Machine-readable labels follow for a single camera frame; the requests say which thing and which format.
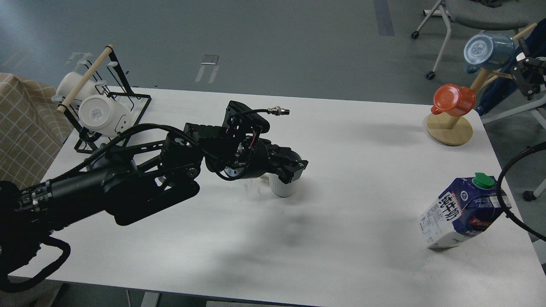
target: green bottle cap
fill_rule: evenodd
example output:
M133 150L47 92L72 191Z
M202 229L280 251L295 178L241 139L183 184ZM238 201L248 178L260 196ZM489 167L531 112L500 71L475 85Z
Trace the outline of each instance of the green bottle cap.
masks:
M495 180L484 173L476 173L476 177L472 179L472 183L484 190L490 190L495 186Z

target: white table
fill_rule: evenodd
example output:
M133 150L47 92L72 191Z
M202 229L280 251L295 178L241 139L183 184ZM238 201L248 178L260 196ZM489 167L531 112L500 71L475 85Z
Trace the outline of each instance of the white table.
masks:
M262 137L309 160L300 190L279 198L261 179L226 182L203 165L201 191L181 204L127 227L102 212L55 233L72 254L51 279L319 306L546 304L529 236L509 219L445 251L427 249L420 235L419 216L455 177L501 171L474 111L472 139L448 147L427 134L426 105L137 92L152 96L142 122L180 128L221 125L230 100L290 109L266 116ZM46 178L86 157L74 143L73 134ZM44 247L13 275L31 276L58 255Z

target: mug handle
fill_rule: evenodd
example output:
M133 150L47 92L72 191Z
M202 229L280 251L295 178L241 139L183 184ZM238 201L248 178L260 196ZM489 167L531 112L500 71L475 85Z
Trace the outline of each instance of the mug handle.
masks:
M435 105L432 106L432 108L430 108L430 111L434 114L434 115L438 115L438 114L441 114L443 111L440 110L439 108L437 108Z

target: cable connector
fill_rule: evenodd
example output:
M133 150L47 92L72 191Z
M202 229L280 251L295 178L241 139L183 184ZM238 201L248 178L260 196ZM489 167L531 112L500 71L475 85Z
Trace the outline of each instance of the cable connector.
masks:
M268 114L273 114L273 115L288 115L290 114L290 110L288 109L283 109L279 106L276 106L274 108L268 108Z

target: wooden base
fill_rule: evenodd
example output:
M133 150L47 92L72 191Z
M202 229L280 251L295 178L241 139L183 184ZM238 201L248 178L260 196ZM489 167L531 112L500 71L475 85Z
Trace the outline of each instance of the wooden base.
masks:
M460 146L472 138L472 125L464 117L451 129L446 129L453 117L446 113L439 115L430 114L426 119L426 130L429 134L442 144L449 146Z

